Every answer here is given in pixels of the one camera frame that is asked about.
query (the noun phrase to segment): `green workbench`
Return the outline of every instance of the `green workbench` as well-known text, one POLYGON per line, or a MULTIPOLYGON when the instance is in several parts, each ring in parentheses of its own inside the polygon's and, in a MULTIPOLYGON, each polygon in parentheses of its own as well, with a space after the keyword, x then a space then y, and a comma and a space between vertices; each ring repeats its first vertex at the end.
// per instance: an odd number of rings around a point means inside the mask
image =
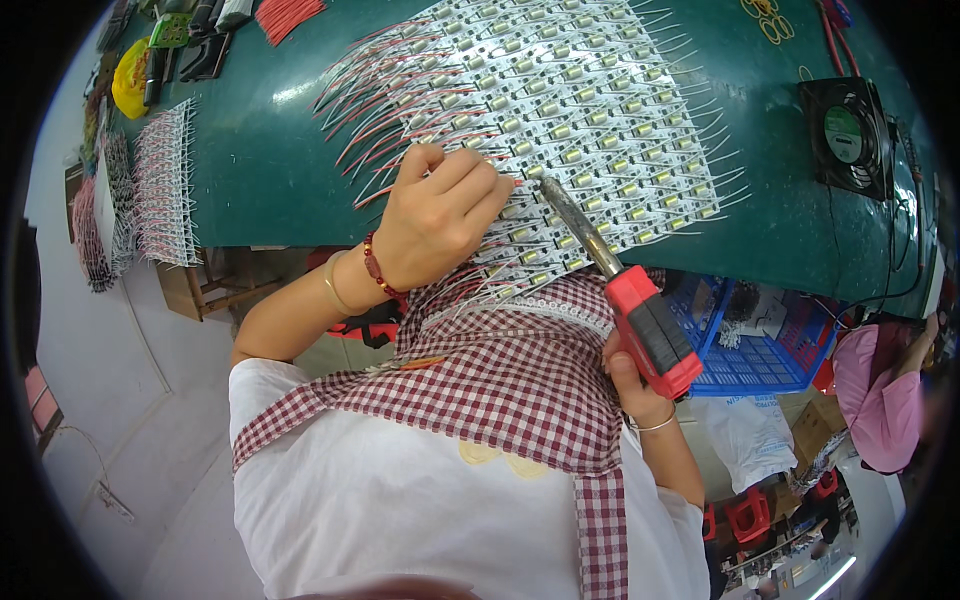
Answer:
MULTIPOLYGON (((193 215, 203 246, 318 246, 356 244, 382 209, 354 211, 351 201, 361 185, 349 185, 333 166, 347 138, 324 143, 321 123, 311 120, 310 103, 321 93, 323 70, 355 39, 404 20, 431 0, 337 0, 325 12, 300 25, 277 48, 270 47, 255 22, 239 30, 217 80, 175 82, 164 88, 160 108, 190 95, 199 99, 194 124, 193 215)), ((872 79, 884 109, 907 124, 924 171, 932 179, 932 145, 907 83, 866 15, 847 3, 856 20, 846 39, 864 77, 872 79)), ((644 7, 671 6, 657 0, 644 7)), ((736 0, 686 0, 661 24, 683 23, 699 53, 680 68, 702 64, 693 76, 712 82, 725 109, 732 138, 724 153, 742 153, 729 164, 747 167, 740 178, 753 197, 730 208, 730 217, 685 230, 702 235, 675 236, 625 252, 628 262, 732 276, 814 292, 840 300, 859 300, 907 289, 916 270, 916 219, 913 202, 879 204, 868 198, 827 189, 813 180, 813 160, 796 83, 803 64, 818 79, 835 77, 824 32, 813 4, 781 0, 780 14, 795 37, 770 43, 755 19, 736 0), (892 218, 892 211, 900 214, 892 218), (906 248, 902 269, 889 276, 889 231, 896 223, 896 256, 906 248)), ((131 24, 125 41, 145 35, 142 17, 131 24)), ((841 61, 848 74, 846 57, 841 61)), ((128 122, 129 133, 146 118, 128 122)), ((913 183, 898 146, 898 196, 913 196, 913 183)), ((935 215, 927 185, 927 221, 935 215)), ((936 227, 926 236, 932 256, 936 227)), ((928 267, 913 293, 885 302, 886 311, 918 317, 929 287, 928 267)))

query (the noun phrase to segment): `red beaded bracelet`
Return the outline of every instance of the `red beaded bracelet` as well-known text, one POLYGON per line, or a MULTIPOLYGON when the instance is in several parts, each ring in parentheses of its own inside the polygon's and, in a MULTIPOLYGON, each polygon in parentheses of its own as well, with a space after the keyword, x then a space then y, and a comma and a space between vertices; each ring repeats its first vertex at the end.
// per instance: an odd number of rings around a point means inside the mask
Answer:
POLYGON ((383 274, 380 272, 380 263, 376 261, 376 256, 373 255, 373 231, 368 233, 367 237, 363 240, 363 254, 365 256, 363 264, 367 266, 367 273, 373 277, 376 284, 380 286, 380 289, 386 292, 387 296, 391 298, 396 298, 397 300, 406 298, 407 292, 398 292, 383 280, 383 274))

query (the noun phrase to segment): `fan label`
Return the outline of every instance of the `fan label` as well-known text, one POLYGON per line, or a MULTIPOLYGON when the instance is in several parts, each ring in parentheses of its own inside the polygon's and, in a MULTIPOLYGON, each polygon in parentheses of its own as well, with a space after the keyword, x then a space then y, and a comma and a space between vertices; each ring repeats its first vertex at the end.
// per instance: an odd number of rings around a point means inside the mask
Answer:
POLYGON ((849 110, 832 107, 824 115, 824 135, 837 158, 852 163, 860 158, 863 137, 860 126, 849 110))

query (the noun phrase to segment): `white shirt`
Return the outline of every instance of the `white shirt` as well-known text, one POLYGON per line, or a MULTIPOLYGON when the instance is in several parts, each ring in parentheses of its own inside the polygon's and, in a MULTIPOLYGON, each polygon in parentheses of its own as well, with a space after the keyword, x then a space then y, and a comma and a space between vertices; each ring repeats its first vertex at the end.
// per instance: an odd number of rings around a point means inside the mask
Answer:
MULTIPOLYGON (((310 377, 247 359, 229 379, 230 439, 310 377)), ((621 436, 631 598, 706 600, 703 514, 658 488, 621 436)), ((255 453, 234 478, 234 524, 271 599, 337 593, 385 574, 443 577, 483 600, 573 600, 580 559, 572 477, 524 479, 504 456, 468 464, 460 442, 323 411, 255 453)))

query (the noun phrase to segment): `bundle of red wires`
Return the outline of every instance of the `bundle of red wires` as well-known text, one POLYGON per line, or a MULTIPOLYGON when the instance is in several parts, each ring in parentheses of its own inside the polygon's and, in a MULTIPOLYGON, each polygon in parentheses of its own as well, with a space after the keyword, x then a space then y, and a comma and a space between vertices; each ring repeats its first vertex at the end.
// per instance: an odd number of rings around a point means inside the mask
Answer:
POLYGON ((295 27, 325 9, 324 0, 263 0, 256 10, 256 22, 270 45, 276 46, 295 27))

